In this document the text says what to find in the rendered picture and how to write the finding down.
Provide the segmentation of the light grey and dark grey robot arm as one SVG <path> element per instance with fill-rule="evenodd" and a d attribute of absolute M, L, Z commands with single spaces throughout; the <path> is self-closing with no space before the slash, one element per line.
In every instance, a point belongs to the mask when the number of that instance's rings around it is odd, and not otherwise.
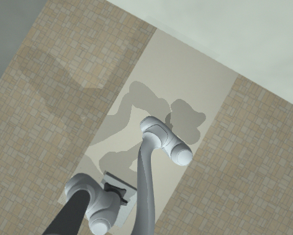
<path fill-rule="evenodd" d="M 137 213 L 131 235 L 154 235 L 155 201 L 151 173 L 151 153 L 161 149 L 176 164 L 186 166 L 192 151 L 171 129 L 154 116 L 140 123 L 143 142 L 137 160 Z M 65 186 L 66 204 L 42 235 L 77 235 L 84 215 L 95 235 L 104 235 L 113 227 L 126 189 L 109 183 L 104 189 L 92 177 L 77 173 Z M 69 200 L 70 199 L 70 200 Z M 93 204 L 93 205 L 92 205 Z M 90 207 L 92 205 L 92 207 Z"/>

